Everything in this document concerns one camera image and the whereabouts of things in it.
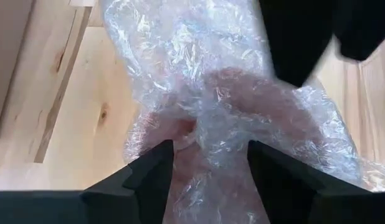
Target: bubble wrap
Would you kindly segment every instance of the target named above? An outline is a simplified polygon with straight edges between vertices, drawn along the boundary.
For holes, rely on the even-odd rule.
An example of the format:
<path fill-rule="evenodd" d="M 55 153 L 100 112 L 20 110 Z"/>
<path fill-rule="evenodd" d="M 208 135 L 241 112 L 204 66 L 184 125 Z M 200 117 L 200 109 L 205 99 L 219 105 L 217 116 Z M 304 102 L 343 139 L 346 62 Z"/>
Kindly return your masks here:
<path fill-rule="evenodd" d="M 354 185 L 385 190 L 385 167 L 358 157 L 319 85 L 293 89 L 272 78 L 251 0 L 100 2 L 141 103 L 125 159 L 174 141 L 164 223 L 268 223 L 246 159 L 251 139 Z"/>

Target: wood grain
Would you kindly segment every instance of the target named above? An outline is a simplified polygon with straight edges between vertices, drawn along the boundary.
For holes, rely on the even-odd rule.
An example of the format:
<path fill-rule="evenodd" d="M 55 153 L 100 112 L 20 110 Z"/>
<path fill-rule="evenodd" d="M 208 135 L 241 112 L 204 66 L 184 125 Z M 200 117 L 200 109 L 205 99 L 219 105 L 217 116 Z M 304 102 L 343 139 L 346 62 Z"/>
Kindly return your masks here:
<path fill-rule="evenodd" d="M 90 11 L 64 0 L 35 2 L 2 116 L 0 169 L 34 162 L 50 139 Z"/>
<path fill-rule="evenodd" d="M 385 164 L 385 42 L 365 62 L 347 62 L 332 45 L 318 70 L 361 156 Z"/>
<path fill-rule="evenodd" d="M 32 0 L 0 0 L 0 116 L 32 3 Z"/>
<path fill-rule="evenodd" d="M 98 0 L 96 1 L 96 3 L 93 6 L 92 15 L 90 16 L 88 26 L 92 26 L 92 27 L 103 27 L 104 26 L 104 23 L 102 20 L 101 7 L 100 7 L 100 3 Z"/>
<path fill-rule="evenodd" d="M 51 187 L 89 187 L 122 168 L 123 142 L 135 109 L 123 63 L 107 33 L 88 27 L 44 160 Z"/>

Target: light wood surface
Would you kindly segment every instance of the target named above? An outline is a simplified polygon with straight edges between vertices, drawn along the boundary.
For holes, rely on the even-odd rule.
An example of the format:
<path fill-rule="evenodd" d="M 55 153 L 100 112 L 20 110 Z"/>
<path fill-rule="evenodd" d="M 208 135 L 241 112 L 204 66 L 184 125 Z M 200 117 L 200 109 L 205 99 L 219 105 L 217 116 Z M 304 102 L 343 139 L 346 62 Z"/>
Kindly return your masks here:
<path fill-rule="evenodd" d="M 83 189 L 125 165 L 136 104 L 97 3 L 84 2 L 37 0 L 0 130 L 0 189 Z M 359 153 L 385 164 L 385 43 L 359 65 L 333 44 L 316 76 Z"/>
<path fill-rule="evenodd" d="M 360 155 L 385 164 L 385 41 L 359 64 L 340 60 L 332 44 L 317 75 Z"/>
<path fill-rule="evenodd" d="M 32 0 L 0 0 L 0 116 L 31 7 Z"/>

